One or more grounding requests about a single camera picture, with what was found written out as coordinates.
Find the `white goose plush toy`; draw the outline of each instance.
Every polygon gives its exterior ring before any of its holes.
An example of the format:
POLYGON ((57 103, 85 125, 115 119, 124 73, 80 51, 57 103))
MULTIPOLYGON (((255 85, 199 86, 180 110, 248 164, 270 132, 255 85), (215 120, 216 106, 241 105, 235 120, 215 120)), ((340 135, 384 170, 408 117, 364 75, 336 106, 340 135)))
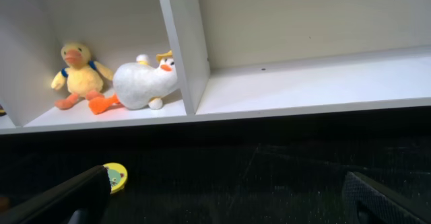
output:
POLYGON ((121 65, 112 80, 115 94, 110 98, 94 98, 88 106, 94 114, 105 112, 113 104, 130 110, 148 105, 153 110, 163 106, 162 98, 175 91, 177 76, 172 51, 158 54, 159 67, 148 65, 148 57, 139 55, 137 63, 121 65))

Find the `yellow round container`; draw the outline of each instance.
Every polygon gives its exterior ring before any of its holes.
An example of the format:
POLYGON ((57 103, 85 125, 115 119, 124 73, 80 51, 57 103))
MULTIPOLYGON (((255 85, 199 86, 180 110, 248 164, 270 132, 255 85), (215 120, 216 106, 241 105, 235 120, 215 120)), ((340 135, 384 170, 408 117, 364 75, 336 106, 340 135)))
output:
POLYGON ((110 181, 110 194, 122 190, 127 181, 127 170, 119 163, 106 163, 103 165, 108 170, 110 181))

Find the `yellow duck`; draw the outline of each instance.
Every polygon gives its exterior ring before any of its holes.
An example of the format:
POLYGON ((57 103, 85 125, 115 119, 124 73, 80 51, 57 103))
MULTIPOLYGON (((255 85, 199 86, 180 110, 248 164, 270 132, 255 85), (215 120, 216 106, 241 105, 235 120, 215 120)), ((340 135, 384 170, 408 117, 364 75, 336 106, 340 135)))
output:
POLYGON ((64 100, 57 100, 55 102, 57 108, 61 110, 70 109, 78 102, 79 98, 91 100, 96 97, 103 97, 100 93, 103 80, 99 73, 110 81, 112 81, 114 73, 101 63, 91 61, 92 56, 87 46, 79 43, 66 44, 61 49, 61 56, 69 67, 57 73, 51 83, 51 88, 61 89, 67 79, 67 89, 71 95, 64 100))

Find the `duck's arm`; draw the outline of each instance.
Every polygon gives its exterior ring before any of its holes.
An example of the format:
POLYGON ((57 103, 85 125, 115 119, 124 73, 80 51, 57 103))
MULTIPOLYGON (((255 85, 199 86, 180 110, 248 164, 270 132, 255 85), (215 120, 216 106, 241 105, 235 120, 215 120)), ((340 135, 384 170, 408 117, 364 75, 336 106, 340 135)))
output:
POLYGON ((63 73, 61 71, 59 71, 59 73, 57 73, 57 75, 55 75, 55 78, 53 80, 53 82, 51 83, 51 88, 55 89, 55 90, 59 90, 62 88, 62 86, 66 83, 66 78, 63 76, 63 73))
POLYGON ((114 77, 114 73, 112 72, 112 70, 97 61, 94 61, 94 66, 96 66, 97 70, 103 77, 105 77, 107 80, 112 81, 112 78, 114 77))

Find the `orange beak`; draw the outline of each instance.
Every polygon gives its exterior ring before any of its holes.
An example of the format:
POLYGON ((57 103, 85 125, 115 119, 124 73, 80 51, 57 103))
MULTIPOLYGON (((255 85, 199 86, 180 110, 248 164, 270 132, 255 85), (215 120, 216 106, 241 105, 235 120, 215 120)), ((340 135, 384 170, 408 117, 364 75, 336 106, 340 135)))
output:
POLYGON ((160 65, 160 68, 167 72, 172 71, 172 68, 168 65, 160 65))
POLYGON ((82 61, 82 55, 77 50, 68 50, 65 55, 65 61, 70 64, 76 64, 82 61))

